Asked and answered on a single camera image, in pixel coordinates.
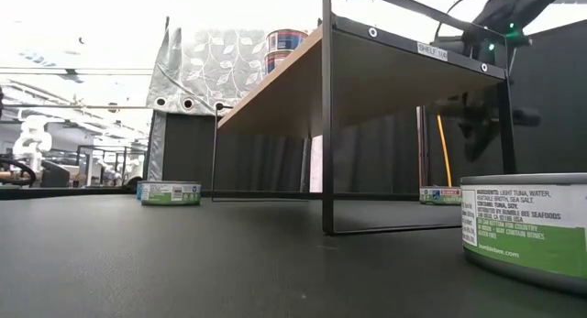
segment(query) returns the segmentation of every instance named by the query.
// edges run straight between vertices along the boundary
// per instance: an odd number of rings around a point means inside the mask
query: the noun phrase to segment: can lid
[[[493,175],[473,176],[460,179],[461,185],[508,185],[508,184],[536,184],[536,185],[571,185],[587,184],[587,173],[544,173],[520,175]]]
[[[275,29],[272,32],[270,32],[269,34],[267,34],[267,37],[275,34],[275,33],[279,33],[279,32],[284,32],[284,31],[292,31],[292,32],[297,32],[302,34],[302,36],[308,36],[308,33],[304,32],[303,30],[299,30],[299,29],[291,29],[291,28],[281,28],[281,29]]]
[[[271,51],[267,55],[265,55],[265,58],[282,56],[282,55],[284,57],[287,57],[292,53],[292,51],[293,51],[292,49],[280,49],[280,50]]]

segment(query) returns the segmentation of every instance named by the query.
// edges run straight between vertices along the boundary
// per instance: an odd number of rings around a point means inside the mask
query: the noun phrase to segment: black partition wall
[[[200,181],[205,190],[210,189],[214,118],[166,117],[163,180]],[[336,191],[417,193],[416,136],[413,111],[337,133]],[[302,139],[220,131],[217,149],[217,190],[300,191]]]
[[[511,72],[512,106],[537,109],[538,127],[516,126],[515,154],[520,173],[587,171],[587,21],[532,36],[533,46],[519,49]],[[435,115],[427,116],[431,183],[446,185]],[[443,119],[452,179],[502,173],[500,140],[475,162],[464,158],[458,122]]]

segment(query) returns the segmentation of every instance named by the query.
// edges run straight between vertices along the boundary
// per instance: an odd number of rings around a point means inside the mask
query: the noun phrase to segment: black metal frame
[[[216,186],[216,146],[218,144],[218,112],[223,109],[232,109],[232,106],[224,106],[221,103],[214,105],[214,145],[212,146],[212,180],[210,180],[210,200],[214,201],[214,191]]]
[[[383,0],[393,5],[409,9],[419,14],[429,16],[436,21],[445,23],[447,25],[456,27],[461,30],[465,30],[473,34],[479,41],[483,39],[490,39],[501,43],[507,50],[507,43],[505,36],[495,33],[486,28],[467,23],[458,20],[452,16],[449,16],[443,12],[440,12],[432,7],[423,5],[414,0]],[[456,228],[460,225],[409,225],[409,226],[387,226],[387,227],[375,227],[365,228],[358,230],[345,230],[338,231],[335,227],[335,215],[334,215],[334,143],[333,143],[333,31],[342,30],[350,32],[351,34],[363,37],[365,39],[377,40],[383,44],[394,46],[395,48],[404,50],[413,50],[409,44],[413,41],[407,38],[400,38],[393,34],[387,33],[389,38],[373,38],[368,36],[367,31],[357,32],[351,30],[351,27],[360,27],[361,24],[348,22],[343,18],[337,17],[332,13],[332,0],[322,0],[322,134],[323,134],[323,157],[322,157],[322,229],[330,236],[343,236],[343,235],[362,235],[362,234],[374,234],[374,233],[388,233],[388,232],[404,232],[404,231],[421,231],[421,230],[433,230],[442,228]],[[449,62],[452,64],[459,65],[460,67],[469,68],[472,64],[478,64],[476,60],[471,60],[467,57],[460,56],[455,53],[449,52]],[[504,156],[504,173],[516,173],[515,167],[515,152],[514,152],[514,133],[513,133],[513,119],[511,114],[511,103],[509,97],[509,76],[507,70],[502,70],[497,67],[487,65],[488,71],[491,75],[499,75],[499,72],[503,72],[503,76],[496,76],[503,81],[498,84],[498,91],[500,95],[500,130],[502,131],[502,154]]]

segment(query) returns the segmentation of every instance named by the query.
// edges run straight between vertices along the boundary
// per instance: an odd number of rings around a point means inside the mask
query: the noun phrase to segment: can label
[[[463,245],[487,258],[587,280],[587,185],[463,185]]]
[[[278,50],[293,50],[302,44],[307,34],[291,29],[284,29],[272,32],[267,37],[267,52],[271,53]]]
[[[420,189],[420,202],[433,204],[460,205],[461,193],[459,188],[434,188]]]
[[[141,200],[143,193],[143,184],[139,181],[137,183],[137,200]]]
[[[200,184],[143,183],[141,202],[146,204],[199,204]]]
[[[277,53],[272,53],[267,55],[266,58],[266,68],[267,68],[267,73],[269,74],[271,71],[273,71],[277,66],[279,66],[279,64],[281,64],[285,58],[287,58],[287,56],[290,54],[289,51],[284,51],[284,52],[277,52]]]

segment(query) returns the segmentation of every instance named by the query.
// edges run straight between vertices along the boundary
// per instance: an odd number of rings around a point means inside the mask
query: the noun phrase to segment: yellow pole
[[[452,186],[452,178],[450,177],[450,163],[449,163],[449,153],[447,152],[447,142],[444,139],[444,130],[442,129],[442,119],[440,115],[437,115],[438,121],[438,131],[440,132],[440,140],[442,141],[442,153],[444,154],[444,165],[447,170],[447,180],[449,181],[449,186]]]

